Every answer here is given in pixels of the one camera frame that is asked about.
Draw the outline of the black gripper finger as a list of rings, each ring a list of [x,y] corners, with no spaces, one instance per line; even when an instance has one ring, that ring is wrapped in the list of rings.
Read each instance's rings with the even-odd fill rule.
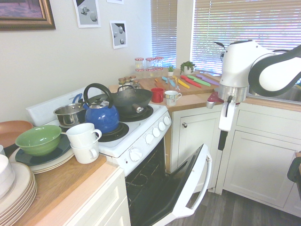
[[[224,150],[226,139],[227,139],[227,132],[224,130],[221,130],[220,137],[219,137],[219,143],[218,143],[218,150],[221,150],[221,151]]]

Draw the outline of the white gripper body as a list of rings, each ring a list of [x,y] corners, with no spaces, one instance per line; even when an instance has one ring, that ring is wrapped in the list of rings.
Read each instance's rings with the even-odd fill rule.
[[[231,130],[233,117],[234,117],[234,113],[235,113],[235,106],[236,106],[235,102],[223,103],[220,121],[219,121],[219,129],[220,130],[223,130],[223,131]]]

